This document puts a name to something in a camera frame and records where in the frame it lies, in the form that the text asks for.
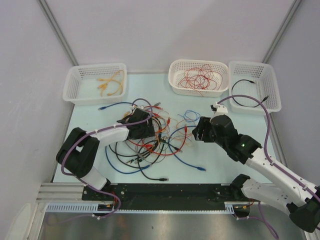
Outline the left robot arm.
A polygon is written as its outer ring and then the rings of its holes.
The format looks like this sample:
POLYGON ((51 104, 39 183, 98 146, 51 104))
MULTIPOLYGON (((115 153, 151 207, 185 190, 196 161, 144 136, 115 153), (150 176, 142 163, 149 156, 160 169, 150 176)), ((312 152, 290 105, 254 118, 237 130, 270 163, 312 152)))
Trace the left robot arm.
POLYGON ((155 135, 152 114, 137 107, 112 126, 92 132, 74 128, 55 159, 62 171, 68 170, 69 174, 93 187, 93 194, 98 199, 105 200, 110 196, 111 188, 108 186, 110 181, 94 167, 98 149, 117 142, 147 138, 148 134, 155 135))

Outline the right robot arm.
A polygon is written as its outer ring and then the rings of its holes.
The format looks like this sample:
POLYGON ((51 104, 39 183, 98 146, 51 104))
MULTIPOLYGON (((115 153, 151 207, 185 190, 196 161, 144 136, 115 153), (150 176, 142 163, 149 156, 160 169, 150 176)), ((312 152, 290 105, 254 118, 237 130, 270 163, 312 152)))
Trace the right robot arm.
POLYGON ((262 174, 271 185, 244 174, 236 177, 231 196, 261 201, 287 214, 305 232, 314 232, 320 224, 320 188, 271 157, 267 149, 248 135, 240 134, 227 115, 201 117, 192 131, 197 141, 216 143, 235 162, 262 174))

